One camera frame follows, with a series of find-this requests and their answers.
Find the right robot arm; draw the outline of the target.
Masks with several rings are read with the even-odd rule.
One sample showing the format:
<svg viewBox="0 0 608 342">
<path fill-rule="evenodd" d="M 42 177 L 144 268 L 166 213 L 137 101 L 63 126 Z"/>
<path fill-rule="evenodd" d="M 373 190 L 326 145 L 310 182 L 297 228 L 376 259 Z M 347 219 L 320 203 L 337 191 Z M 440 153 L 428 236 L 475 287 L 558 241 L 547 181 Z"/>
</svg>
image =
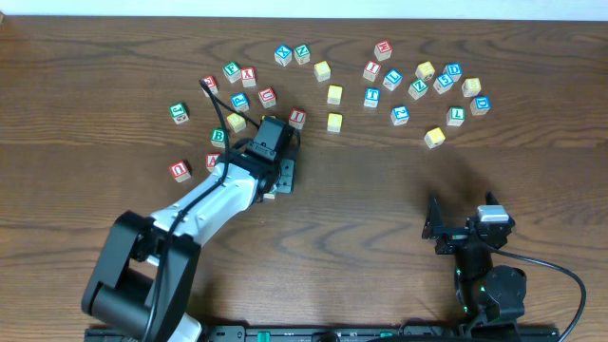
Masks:
<svg viewBox="0 0 608 342">
<path fill-rule="evenodd" d="M 477 214 L 455 228 L 445 226 L 437 199 L 429 197 L 422 238 L 435 241 L 437 255 L 455 257 L 454 284 L 465 309 L 461 332 L 466 335 L 494 325 L 513 329 L 524 314 L 525 272 L 496 266 L 492 261 L 514 227 L 514 219 L 490 192 L 485 195 L 485 204 L 477 207 Z"/>
</svg>

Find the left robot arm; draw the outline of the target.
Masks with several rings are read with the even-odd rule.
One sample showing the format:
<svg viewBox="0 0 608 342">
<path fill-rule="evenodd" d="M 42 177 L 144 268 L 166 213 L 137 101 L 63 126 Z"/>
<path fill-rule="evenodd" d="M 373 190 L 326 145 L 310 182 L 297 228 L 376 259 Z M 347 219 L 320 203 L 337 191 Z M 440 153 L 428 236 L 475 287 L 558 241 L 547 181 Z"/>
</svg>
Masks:
<svg viewBox="0 0 608 342">
<path fill-rule="evenodd" d="M 196 341 L 187 314 L 201 248 L 233 216 L 291 184 L 296 129 L 265 118 L 252 139 L 217 158 L 200 185 L 148 217 L 126 211 L 110 228 L 81 301 L 85 314 L 138 341 Z"/>
</svg>

